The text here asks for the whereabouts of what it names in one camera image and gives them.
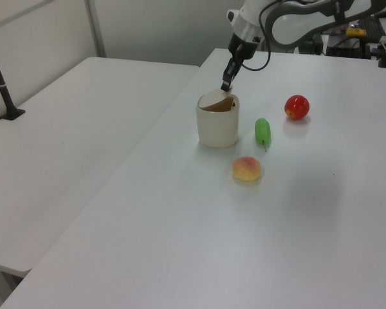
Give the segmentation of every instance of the peach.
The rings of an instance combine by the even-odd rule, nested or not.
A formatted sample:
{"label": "peach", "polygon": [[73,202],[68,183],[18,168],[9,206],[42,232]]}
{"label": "peach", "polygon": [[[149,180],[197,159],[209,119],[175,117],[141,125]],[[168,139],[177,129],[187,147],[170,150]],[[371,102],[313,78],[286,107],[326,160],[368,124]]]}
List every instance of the peach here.
{"label": "peach", "polygon": [[260,177],[262,168],[259,161],[250,156],[244,156],[234,160],[232,166],[233,175],[244,182],[252,182]]}

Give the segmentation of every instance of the table surface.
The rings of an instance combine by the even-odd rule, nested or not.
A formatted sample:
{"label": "table surface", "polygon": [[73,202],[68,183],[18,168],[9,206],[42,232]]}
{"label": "table surface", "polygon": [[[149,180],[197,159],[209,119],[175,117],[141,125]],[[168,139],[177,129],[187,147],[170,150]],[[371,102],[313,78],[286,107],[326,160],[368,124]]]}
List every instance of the table surface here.
{"label": "table surface", "polygon": [[[229,58],[213,52],[3,309],[386,308],[386,69],[274,53],[234,82],[238,143],[206,148],[196,102]],[[294,94],[311,102],[299,122]],[[240,156],[260,182],[232,178]]]}
{"label": "table surface", "polygon": [[0,270],[36,265],[197,70],[89,58],[0,120]]}

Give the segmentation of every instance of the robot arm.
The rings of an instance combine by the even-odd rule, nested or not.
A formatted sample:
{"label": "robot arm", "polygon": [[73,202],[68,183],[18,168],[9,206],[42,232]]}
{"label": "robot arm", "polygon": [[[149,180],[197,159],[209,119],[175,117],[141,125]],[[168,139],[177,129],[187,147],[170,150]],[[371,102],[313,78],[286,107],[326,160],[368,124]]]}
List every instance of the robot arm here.
{"label": "robot arm", "polygon": [[243,61],[253,57],[264,34],[271,44],[288,50],[322,30],[383,10],[386,10],[386,0],[319,0],[314,3],[246,0],[240,10],[227,13],[234,34],[228,47],[232,58],[223,73],[221,89],[230,89]]}

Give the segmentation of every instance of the green cucumber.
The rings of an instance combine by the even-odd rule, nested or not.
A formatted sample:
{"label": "green cucumber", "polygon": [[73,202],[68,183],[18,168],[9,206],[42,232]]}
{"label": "green cucumber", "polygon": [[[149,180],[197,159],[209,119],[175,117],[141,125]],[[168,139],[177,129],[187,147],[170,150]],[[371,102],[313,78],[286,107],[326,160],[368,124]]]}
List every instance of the green cucumber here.
{"label": "green cucumber", "polygon": [[264,149],[266,149],[266,146],[269,146],[271,142],[271,133],[269,122],[266,119],[260,118],[256,120],[255,138],[256,142],[263,145]]}

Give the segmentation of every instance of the white wall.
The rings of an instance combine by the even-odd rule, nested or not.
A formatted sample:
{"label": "white wall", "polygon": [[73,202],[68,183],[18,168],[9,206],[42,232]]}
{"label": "white wall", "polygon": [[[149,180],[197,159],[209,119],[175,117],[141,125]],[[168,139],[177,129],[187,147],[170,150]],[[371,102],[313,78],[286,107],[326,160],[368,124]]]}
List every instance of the white wall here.
{"label": "white wall", "polygon": [[233,34],[229,8],[244,0],[89,0],[109,58],[200,66]]}
{"label": "white wall", "polygon": [[0,69],[16,106],[96,54],[85,0],[54,0],[0,24]]}

